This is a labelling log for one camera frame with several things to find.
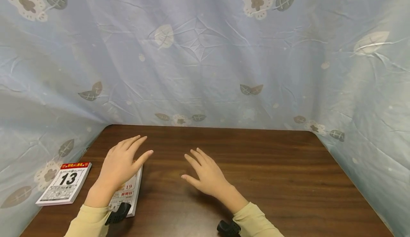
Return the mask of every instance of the calendar page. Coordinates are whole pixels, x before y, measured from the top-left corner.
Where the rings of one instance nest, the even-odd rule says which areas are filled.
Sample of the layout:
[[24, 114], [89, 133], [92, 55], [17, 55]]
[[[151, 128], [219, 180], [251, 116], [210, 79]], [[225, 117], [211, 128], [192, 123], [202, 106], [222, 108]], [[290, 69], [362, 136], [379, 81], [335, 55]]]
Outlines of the calendar page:
[[128, 211], [127, 217], [135, 216], [135, 205], [137, 204], [138, 194], [140, 192], [142, 176], [142, 167], [138, 170], [137, 174], [125, 182], [113, 195], [110, 204], [110, 210], [117, 211], [121, 202], [126, 202], [131, 205], [130, 210]]
[[81, 190], [90, 168], [91, 162], [63, 164], [36, 204], [38, 206], [72, 204]]

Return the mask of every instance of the number 13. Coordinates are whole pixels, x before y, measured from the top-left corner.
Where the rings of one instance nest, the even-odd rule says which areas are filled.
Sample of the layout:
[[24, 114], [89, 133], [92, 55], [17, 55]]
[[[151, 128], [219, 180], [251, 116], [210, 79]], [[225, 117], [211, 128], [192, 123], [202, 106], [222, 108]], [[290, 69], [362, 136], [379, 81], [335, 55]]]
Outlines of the number 13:
[[[77, 176], [77, 173], [76, 173], [76, 172], [71, 173], [71, 175], [70, 175], [71, 179], [68, 180], [65, 184], [66, 184], [66, 185], [71, 185], [72, 183], [74, 183], [76, 176]], [[64, 181], [67, 179], [67, 177], [68, 177], [68, 173], [65, 174], [65, 175], [63, 175], [63, 177], [62, 177], [63, 180], [61, 181], [60, 185], [64, 184]]]

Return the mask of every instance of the forearm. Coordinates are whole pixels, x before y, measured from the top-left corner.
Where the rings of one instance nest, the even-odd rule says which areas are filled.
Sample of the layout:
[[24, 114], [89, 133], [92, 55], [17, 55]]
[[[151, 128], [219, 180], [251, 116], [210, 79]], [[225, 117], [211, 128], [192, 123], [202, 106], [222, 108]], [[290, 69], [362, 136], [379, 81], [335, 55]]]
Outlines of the forearm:
[[89, 190], [84, 205], [71, 221], [65, 237], [103, 237], [107, 234], [105, 225], [110, 214], [108, 205], [114, 194], [112, 188], [97, 181]]
[[224, 204], [232, 214], [237, 213], [249, 203], [233, 185], [222, 188], [216, 199]]
[[232, 186], [222, 188], [216, 197], [234, 215], [233, 221], [241, 227], [242, 237], [283, 237], [278, 229], [265, 217], [265, 214]]

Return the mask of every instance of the wrist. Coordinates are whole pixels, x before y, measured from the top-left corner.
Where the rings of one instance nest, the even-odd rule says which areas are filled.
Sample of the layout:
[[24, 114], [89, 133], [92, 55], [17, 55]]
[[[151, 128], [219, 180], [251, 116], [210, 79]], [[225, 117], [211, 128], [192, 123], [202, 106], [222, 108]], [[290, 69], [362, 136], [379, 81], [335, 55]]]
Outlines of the wrist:
[[216, 198], [224, 204], [233, 215], [249, 203], [233, 185], [226, 186], [219, 197]]
[[108, 183], [107, 181], [103, 181], [98, 178], [91, 188], [94, 188], [103, 193], [114, 194], [119, 187], [117, 185]]
[[88, 207], [107, 207], [115, 190], [96, 182], [88, 191], [84, 205]]

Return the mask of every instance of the finger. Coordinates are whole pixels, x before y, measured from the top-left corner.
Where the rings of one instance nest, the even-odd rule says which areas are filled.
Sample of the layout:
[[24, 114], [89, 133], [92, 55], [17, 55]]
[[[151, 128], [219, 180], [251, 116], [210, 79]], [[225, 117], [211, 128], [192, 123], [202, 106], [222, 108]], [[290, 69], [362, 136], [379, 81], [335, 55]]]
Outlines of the finger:
[[193, 187], [199, 190], [201, 182], [199, 180], [196, 180], [195, 178], [191, 177], [190, 175], [182, 175], [182, 179], [186, 180], [188, 183], [190, 183]]
[[203, 158], [213, 161], [213, 159], [210, 156], [208, 156], [208, 154], [204, 153], [204, 151], [202, 151], [200, 148], [197, 148], [196, 151], [199, 154], [201, 154]]
[[132, 167], [133, 167], [135, 173], [138, 172], [138, 170], [140, 170], [140, 168], [142, 167], [142, 165], [148, 160], [148, 158], [149, 158], [153, 153], [154, 153], [153, 150], [146, 151], [145, 153], [143, 153], [143, 154], [137, 159], [136, 162], [134, 162], [134, 163], [132, 164]]
[[128, 151], [130, 151], [133, 155], [135, 152], [138, 150], [140, 145], [147, 139], [147, 137], [141, 137], [140, 139], [136, 140], [129, 148]]
[[198, 170], [200, 169], [201, 165], [199, 165], [199, 163], [194, 158], [189, 156], [188, 154], [185, 154], [184, 156], [185, 156], [185, 159], [189, 162], [189, 164], [191, 164], [191, 166], [194, 168], [194, 170], [198, 174]]
[[194, 150], [191, 149], [191, 153], [192, 153], [192, 155], [195, 156], [195, 158], [198, 160], [198, 162], [199, 162], [199, 164], [201, 164], [201, 166], [206, 164], [205, 158], [203, 158], [202, 155], [199, 154], [197, 151], [194, 151]]
[[124, 143], [124, 145], [122, 145], [122, 148], [125, 150], [128, 150], [129, 147], [138, 139], [140, 139], [140, 135], [137, 135], [136, 137], [132, 137], [130, 139], [127, 139], [127, 141]]
[[117, 147], [118, 149], [122, 148], [122, 146], [124, 145], [124, 143], [127, 142], [128, 140], [130, 140], [131, 138], [127, 138], [127, 139], [125, 139], [125, 140], [119, 141], [119, 142], [117, 143], [116, 147]]

